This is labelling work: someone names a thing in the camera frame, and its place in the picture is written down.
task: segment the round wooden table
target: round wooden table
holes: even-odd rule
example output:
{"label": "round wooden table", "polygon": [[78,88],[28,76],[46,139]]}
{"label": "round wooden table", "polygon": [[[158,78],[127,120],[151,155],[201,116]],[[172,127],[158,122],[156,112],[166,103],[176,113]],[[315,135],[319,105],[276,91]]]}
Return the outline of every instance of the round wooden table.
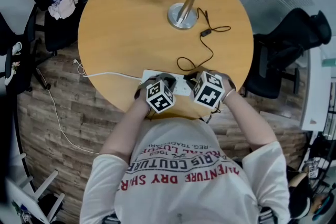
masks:
{"label": "round wooden table", "polygon": [[[199,39],[200,32],[208,28],[202,14],[188,30],[175,29],[167,21],[169,7],[184,1],[89,0],[78,30],[79,54],[86,73],[110,71],[140,78],[145,69],[188,73],[178,68],[178,57],[190,58],[197,65],[211,53]],[[204,67],[227,73],[239,89],[253,57],[253,33],[244,7],[239,0],[196,0],[194,8],[197,7],[208,11],[212,27],[231,26],[228,32],[212,32],[203,38],[214,52]],[[183,60],[181,66],[191,68],[191,64]],[[138,80],[109,74],[91,77],[90,81],[122,111],[132,104],[139,85]],[[177,95],[176,98],[174,107],[155,118],[196,119],[210,114],[210,109],[193,103],[190,97]]]}

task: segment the black and white cube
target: black and white cube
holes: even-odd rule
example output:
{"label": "black and white cube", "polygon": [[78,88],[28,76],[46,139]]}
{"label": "black and white cube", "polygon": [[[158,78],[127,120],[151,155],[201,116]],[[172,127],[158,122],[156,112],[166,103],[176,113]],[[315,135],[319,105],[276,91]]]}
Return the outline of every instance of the black and white cube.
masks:
{"label": "black and white cube", "polygon": [[222,78],[203,71],[193,89],[192,97],[195,103],[214,109],[224,93]]}
{"label": "black and white cube", "polygon": [[175,104],[176,97],[164,82],[160,80],[155,84],[147,86],[146,101],[156,113],[161,113]]}

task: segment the power strip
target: power strip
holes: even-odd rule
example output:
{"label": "power strip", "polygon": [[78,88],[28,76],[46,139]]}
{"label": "power strip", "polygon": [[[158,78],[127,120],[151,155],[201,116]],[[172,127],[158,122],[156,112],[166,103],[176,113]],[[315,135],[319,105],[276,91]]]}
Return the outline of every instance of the power strip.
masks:
{"label": "power strip", "polygon": [[[149,79],[150,77],[155,77],[155,76],[157,76],[161,73],[164,73],[164,72],[145,69],[143,71],[142,79],[141,79],[140,84],[146,82],[147,79]],[[176,79],[176,86],[175,86],[175,89],[173,91],[173,94],[183,95],[183,96],[189,96],[191,94],[190,87],[188,86],[186,80],[183,79],[184,75],[174,74],[174,73],[168,73],[168,74],[174,76],[175,79]]]}

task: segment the lamp base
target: lamp base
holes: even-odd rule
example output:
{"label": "lamp base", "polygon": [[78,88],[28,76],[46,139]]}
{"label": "lamp base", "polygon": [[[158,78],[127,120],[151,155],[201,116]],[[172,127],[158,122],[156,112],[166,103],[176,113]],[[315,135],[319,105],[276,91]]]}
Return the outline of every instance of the lamp base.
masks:
{"label": "lamp base", "polygon": [[183,3],[176,3],[172,5],[169,8],[168,14],[167,14],[168,22],[173,27],[180,29],[180,30],[186,30],[186,29],[192,28],[197,22],[197,13],[196,13],[196,10],[194,10],[193,8],[190,10],[188,16],[183,22],[179,23],[176,20],[177,15],[183,5],[184,5]]}

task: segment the white cable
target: white cable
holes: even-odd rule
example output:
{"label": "white cable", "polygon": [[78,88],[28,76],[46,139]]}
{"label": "white cable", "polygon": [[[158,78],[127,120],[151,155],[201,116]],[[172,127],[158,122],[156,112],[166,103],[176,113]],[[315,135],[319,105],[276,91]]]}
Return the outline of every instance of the white cable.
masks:
{"label": "white cable", "polygon": [[141,78],[138,78],[138,77],[134,77],[134,76],[130,76],[130,75],[125,75],[125,74],[117,73],[117,72],[102,72],[102,73],[88,75],[88,74],[86,74],[82,63],[79,63],[76,59],[73,62],[78,64],[77,72],[80,75],[83,75],[83,77],[85,77],[85,78],[90,78],[90,77],[95,77],[95,76],[100,76],[100,75],[111,74],[111,75],[122,76],[122,77],[129,78],[129,79],[136,79],[136,80],[140,80],[140,81],[142,80]]}
{"label": "white cable", "polygon": [[[44,80],[44,83],[47,84],[47,82],[46,82],[45,78],[43,77],[41,71],[40,71],[38,68],[36,68],[36,70],[40,73],[41,77],[42,77],[43,80]],[[62,132],[62,134],[65,136],[65,138],[68,140],[68,142],[69,142],[72,146],[74,146],[74,147],[76,147],[76,148],[78,148],[78,149],[80,149],[80,150],[82,150],[82,151],[86,151],[86,152],[93,153],[93,154],[98,154],[97,152],[84,150],[83,148],[81,148],[81,147],[79,147],[79,146],[76,146],[74,143],[72,143],[72,142],[69,140],[69,138],[68,138],[68,137],[65,135],[65,133],[63,132],[62,127],[61,127],[61,123],[59,122],[59,118],[58,118],[58,114],[57,114],[57,110],[56,110],[56,104],[55,104],[55,101],[54,101],[54,99],[53,99],[53,96],[51,95],[50,90],[48,90],[48,92],[49,92],[49,95],[50,95],[50,97],[51,97],[51,100],[52,100],[52,102],[53,102],[53,104],[54,104],[54,109],[55,109],[55,113],[56,113],[56,118],[57,118],[57,121],[58,121],[59,129],[61,130],[61,132]]]}

